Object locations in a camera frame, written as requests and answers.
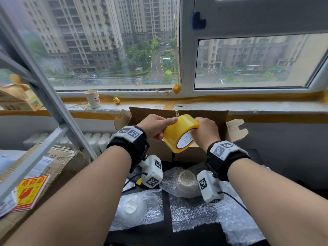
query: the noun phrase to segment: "red and yellow label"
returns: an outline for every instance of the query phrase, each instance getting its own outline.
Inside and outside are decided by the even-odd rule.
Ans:
[[[23,179],[17,186],[17,206],[11,210],[28,210],[33,207],[46,185],[50,174]]]

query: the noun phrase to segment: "person's right arm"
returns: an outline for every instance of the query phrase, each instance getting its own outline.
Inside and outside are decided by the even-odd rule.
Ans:
[[[206,152],[220,140],[218,129],[196,120],[191,134]],[[328,200],[247,158],[232,163],[228,179],[270,245],[328,245]]]

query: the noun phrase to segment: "yellow toy figurine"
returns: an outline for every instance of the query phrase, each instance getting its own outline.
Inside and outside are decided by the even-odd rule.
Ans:
[[[114,97],[113,98],[113,101],[116,105],[119,105],[120,104],[120,100],[118,99],[118,97]]]

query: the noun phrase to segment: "orange masking tape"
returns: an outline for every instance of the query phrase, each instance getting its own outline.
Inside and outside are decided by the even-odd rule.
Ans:
[[[163,140],[173,153],[180,153],[193,143],[190,130],[198,127],[199,123],[191,115],[179,116],[175,124],[166,128]]]

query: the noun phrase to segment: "large cardboard box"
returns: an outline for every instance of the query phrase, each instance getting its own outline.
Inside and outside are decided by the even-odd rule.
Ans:
[[[0,85],[0,106],[9,111],[37,111],[43,104],[28,85]]]
[[[0,180],[6,180],[8,176],[39,146],[40,145],[37,144],[28,150],[9,169],[7,169],[5,173],[0,175]],[[38,207],[40,207],[80,170],[88,165],[88,160],[84,157],[81,151],[62,146],[53,146],[45,156],[53,158],[53,161],[42,173],[42,175],[50,174],[46,186],[41,192],[37,203],[31,210],[8,213],[0,219],[0,245],[3,245]]]
[[[244,123],[244,120],[232,120],[226,122],[228,111],[196,111],[196,110],[156,110],[148,108],[130,107],[130,113],[126,110],[121,110],[122,118],[118,117],[114,120],[114,125],[117,131],[123,128],[125,125],[137,125],[149,114],[156,114],[165,118],[174,117],[177,115],[189,114],[193,118],[207,117],[215,121],[221,140],[227,140],[230,142],[236,142],[243,139],[247,134],[246,128],[239,129],[239,126]],[[162,161],[172,161],[173,153],[164,141],[150,141],[150,148],[147,152],[148,155],[155,154]],[[206,152],[204,152],[195,142],[187,148],[185,151],[174,154],[175,161],[182,162],[205,162],[207,158]]]

